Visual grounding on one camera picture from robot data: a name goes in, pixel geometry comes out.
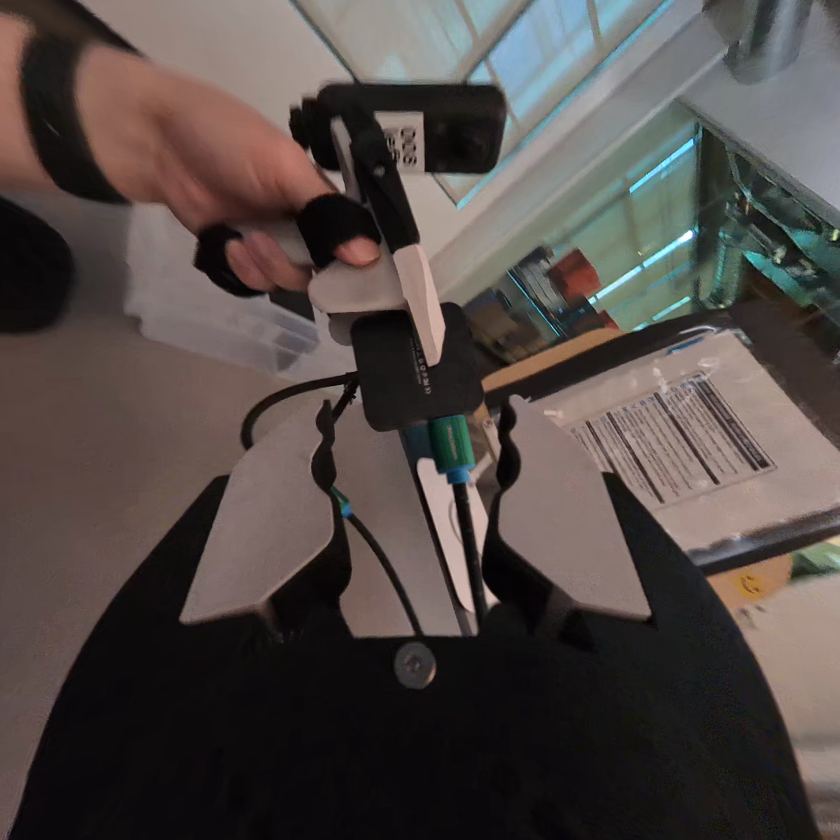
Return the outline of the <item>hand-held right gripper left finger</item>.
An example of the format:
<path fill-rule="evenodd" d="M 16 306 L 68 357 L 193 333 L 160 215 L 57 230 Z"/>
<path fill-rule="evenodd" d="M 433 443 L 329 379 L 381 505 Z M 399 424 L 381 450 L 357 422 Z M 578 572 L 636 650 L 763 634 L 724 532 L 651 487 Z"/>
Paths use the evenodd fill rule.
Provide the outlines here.
<path fill-rule="evenodd" d="M 338 611 L 351 557 L 333 494 L 329 401 L 310 402 L 264 434 L 231 473 L 180 614 L 184 625 L 272 615 L 302 625 Z"/>

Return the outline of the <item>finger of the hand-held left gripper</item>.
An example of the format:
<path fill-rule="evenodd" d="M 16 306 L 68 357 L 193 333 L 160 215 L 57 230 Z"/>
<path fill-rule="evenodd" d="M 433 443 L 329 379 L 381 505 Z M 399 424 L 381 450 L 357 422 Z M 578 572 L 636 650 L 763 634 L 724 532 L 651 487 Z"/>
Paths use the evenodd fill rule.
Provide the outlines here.
<path fill-rule="evenodd" d="M 393 261 L 425 361 L 436 366 L 443 356 L 446 326 L 424 247 L 399 248 Z"/>
<path fill-rule="evenodd" d="M 368 266 L 334 260 L 313 274 L 308 297 L 328 317 L 332 339 L 346 348 L 355 321 L 377 312 L 403 311 L 413 326 L 393 258 L 378 258 Z"/>

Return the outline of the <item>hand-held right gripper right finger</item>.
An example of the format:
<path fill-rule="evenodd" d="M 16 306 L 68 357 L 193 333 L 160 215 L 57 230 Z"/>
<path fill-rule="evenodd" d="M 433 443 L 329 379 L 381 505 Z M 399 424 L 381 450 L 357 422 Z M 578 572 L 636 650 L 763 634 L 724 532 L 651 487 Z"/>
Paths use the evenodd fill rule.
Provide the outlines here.
<path fill-rule="evenodd" d="M 653 616 L 606 481 L 571 434 L 519 395 L 500 410 L 499 490 L 482 575 L 530 634 L 560 634 L 574 613 Z"/>

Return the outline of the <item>black hdmi adapter hub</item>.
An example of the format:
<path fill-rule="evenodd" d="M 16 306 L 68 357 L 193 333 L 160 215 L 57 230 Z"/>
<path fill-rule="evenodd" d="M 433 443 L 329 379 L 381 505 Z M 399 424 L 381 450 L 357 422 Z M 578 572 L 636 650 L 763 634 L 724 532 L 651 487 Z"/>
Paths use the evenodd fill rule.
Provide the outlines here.
<path fill-rule="evenodd" d="M 468 321 L 453 302 L 442 305 L 441 359 L 431 364 L 409 315 L 383 311 L 356 320 L 350 335 L 364 416 L 378 432 L 399 431 L 440 417 L 472 414 L 485 400 Z"/>

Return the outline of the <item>clear plastic bin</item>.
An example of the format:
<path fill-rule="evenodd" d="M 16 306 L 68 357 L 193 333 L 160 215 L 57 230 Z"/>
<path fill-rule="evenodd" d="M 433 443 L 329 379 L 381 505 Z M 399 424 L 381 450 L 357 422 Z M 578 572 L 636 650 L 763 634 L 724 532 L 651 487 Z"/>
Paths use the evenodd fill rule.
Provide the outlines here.
<path fill-rule="evenodd" d="M 268 297 L 234 297 L 193 266 L 196 239 L 163 206 L 132 210 L 124 312 L 148 340 L 280 374 L 319 346 L 312 320 Z"/>

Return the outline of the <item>person's left hand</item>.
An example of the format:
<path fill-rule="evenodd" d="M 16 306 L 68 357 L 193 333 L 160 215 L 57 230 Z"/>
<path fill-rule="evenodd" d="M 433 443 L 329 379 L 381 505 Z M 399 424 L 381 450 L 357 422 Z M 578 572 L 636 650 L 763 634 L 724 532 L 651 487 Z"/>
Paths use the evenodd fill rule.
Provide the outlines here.
<path fill-rule="evenodd" d="M 76 77 L 81 126 L 106 180 L 197 235 L 216 224 L 294 217 L 335 192 L 308 154 L 242 101 L 104 46 Z"/>

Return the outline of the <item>large paned window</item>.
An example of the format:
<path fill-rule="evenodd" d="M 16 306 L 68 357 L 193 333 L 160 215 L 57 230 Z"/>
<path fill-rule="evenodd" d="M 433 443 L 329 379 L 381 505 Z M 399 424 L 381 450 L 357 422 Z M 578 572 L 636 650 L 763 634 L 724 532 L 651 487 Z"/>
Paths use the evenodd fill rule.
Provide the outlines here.
<path fill-rule="evenodd" d="M 500 163 L 595 79 L 622 79 L 696 17 L 702 2 L 295 1 L 363 81 L 497 85 L 507 102 Z"/>

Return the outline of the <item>laminated instruction sheet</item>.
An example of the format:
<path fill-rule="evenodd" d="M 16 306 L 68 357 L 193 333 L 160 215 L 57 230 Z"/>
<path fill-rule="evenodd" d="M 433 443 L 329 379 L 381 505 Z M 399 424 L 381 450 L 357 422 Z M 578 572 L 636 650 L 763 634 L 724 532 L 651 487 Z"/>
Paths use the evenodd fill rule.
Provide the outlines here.
<path fill-rule="evenodd" d="M 706 330 L 531 403 L 697 564 L 838 523 L 838 448 L 732 330 Z"/>

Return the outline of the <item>red storage crate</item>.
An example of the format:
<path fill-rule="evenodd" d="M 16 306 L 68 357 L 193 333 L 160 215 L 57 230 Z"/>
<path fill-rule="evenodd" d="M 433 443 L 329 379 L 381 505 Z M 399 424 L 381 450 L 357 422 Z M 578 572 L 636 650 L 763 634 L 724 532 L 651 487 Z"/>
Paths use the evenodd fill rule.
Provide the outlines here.
<path fill-rule="evenodd" d="M 554 263 L 547 272 L 552 287 L 561 295 L 591 297 L 601 288 L 592 263 L 579 248 Z"/>

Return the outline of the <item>glass partition window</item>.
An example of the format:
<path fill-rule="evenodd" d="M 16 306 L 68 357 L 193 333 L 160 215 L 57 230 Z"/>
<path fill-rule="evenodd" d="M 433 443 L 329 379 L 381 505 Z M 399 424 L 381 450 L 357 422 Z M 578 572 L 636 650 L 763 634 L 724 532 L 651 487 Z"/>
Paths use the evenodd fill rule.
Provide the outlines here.
<path fill-rule="evenodd" d="M 449 299 L 466 306 L 492 289 L 517 311 L 530 313 L 532 300 L 557 319 L 570 299 L 587 298 L 628 328 L 629 299 L 693 257 L 700 135 L 694 114 L 667 107 L 474 262 Z M 601 288 L 591 297 L 565 297 L 547 278 L 573 249 L 597 271 Z"/>

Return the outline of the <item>black wrist band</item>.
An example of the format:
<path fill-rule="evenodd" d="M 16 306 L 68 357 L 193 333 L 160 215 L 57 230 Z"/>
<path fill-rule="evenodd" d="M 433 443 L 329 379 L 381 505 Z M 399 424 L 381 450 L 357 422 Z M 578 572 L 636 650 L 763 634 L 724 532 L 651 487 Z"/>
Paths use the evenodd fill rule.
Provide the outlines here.
<path fill-rule="evenodd" d="M 82 45 L 56 35 L 36 34 L 19 62 L 19 86 L 29 138 L 50 180 L 63 192 L 94 203 L 127 206 L 130 201 L 96 162 L 77 101 Z"/>

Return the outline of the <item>silver ceiling duct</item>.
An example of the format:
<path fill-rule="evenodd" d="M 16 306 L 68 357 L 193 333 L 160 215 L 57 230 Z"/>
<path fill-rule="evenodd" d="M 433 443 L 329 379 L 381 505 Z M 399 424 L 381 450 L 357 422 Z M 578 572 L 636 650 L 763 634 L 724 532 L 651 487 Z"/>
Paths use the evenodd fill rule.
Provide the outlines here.
<path fill-rule="evenodd" d="M 727 47 L 724 64 L 742 85 L 765 82 L 798 59 L 813 1 L 709 1 L 710 17 Z"/>

